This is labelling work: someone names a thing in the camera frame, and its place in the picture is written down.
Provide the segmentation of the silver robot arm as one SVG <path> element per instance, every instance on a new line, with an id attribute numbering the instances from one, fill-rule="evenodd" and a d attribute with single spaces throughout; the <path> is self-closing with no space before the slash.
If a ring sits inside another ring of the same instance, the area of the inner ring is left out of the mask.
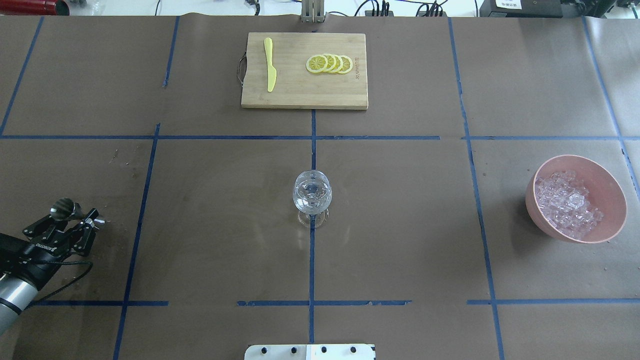
<path id="1" fill-rule="evenodd" d="M 29 307 L 39 291 L 64 265 L 87 265 L 89 260 L 66 261 L 73 255 L 87 257 L 99 228 L 105 223 L 99 211 L 56 219 L 48 214 L 22 231 L 26 239 L 2 234 L 0 240 L 1 332 L 8 330 Z"/>

